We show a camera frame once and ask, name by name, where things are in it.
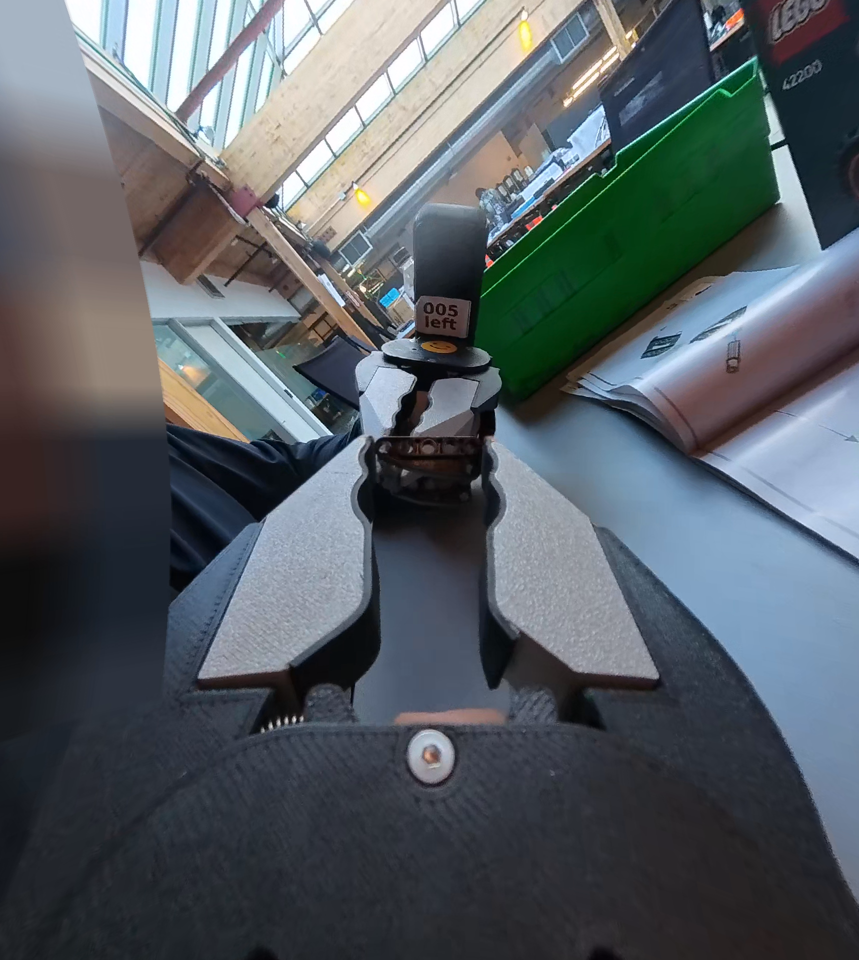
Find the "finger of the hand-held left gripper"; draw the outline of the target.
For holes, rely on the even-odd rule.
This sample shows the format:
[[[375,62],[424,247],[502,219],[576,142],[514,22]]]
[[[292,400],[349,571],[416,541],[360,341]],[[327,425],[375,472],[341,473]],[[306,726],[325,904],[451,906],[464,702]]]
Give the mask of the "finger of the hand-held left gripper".
[[[417,377],[386,360],[361,360],[356,366],[360,430],[372,438],[405,436],[400,417],[413,399]]]
[[[427,393],[428,437],[474,437],[482,417],[496,410],[503,387],[498,369],[436,379]]]

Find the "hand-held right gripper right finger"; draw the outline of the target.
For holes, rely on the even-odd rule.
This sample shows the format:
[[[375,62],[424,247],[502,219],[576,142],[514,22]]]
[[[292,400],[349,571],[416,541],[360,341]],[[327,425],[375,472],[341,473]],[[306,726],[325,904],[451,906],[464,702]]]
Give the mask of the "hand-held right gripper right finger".
[[[482,457],[488,686],[650,690],[660,675],[591,520],[502,444]]]

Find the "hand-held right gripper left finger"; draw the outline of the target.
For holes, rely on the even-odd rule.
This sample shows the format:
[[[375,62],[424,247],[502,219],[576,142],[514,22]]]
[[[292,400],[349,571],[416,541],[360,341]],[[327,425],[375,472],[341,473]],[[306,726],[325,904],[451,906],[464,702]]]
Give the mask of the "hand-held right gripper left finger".
[[[271,511],[202,661],[203,688],[350,689],[380,649],[375,449],[360,437]]]

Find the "black lego frame assembly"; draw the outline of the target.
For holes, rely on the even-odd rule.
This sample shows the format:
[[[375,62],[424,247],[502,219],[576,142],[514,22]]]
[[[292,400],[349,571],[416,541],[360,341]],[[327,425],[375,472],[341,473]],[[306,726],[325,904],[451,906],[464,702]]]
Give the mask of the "black lego frame assembly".
[[[482,470],[480,436],[401,436],[375,440],[378,486],[389,496],[422,506],[470,502]]]

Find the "person's left forearm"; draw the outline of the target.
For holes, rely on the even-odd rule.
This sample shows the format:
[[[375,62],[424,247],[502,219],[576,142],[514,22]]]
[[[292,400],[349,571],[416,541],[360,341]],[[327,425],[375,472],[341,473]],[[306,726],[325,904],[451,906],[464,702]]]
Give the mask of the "person's left forearm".
[[[352,440],[346,434],[251,442],[166,426],[171,497],[169,582],[180,594],[244,528],[261,521]]]

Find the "lego instruction booklet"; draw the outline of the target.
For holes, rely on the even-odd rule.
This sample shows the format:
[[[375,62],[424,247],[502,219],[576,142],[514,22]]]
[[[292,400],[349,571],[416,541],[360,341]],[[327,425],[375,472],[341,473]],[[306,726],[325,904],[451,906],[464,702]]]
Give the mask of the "lego instruction booklet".
[[[859,227],[692,284],[567,375],[859,562]]]

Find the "black lego set box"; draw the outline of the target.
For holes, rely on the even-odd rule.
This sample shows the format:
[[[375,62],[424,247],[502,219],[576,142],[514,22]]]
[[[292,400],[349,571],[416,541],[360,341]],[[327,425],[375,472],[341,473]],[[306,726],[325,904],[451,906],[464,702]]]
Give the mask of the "black lego set box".
[[[742,2],[820,246],[859,226],[859,1]]]

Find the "green plastic bin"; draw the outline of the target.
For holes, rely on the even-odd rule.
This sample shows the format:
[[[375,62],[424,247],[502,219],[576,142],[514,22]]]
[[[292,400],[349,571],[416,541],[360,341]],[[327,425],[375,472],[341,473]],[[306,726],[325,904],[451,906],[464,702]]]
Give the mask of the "green plastic bin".
[[[475,343],[532,395],[779,199],[758,61],[619,150],[484,272]]]

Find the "black computer monitor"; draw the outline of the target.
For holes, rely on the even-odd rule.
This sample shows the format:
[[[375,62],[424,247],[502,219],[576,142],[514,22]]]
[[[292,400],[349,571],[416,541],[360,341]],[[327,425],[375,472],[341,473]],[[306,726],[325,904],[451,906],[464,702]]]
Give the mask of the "black computer monitor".
[[[716,82],[700,1],[672,1],[600,85],[617,153]]]

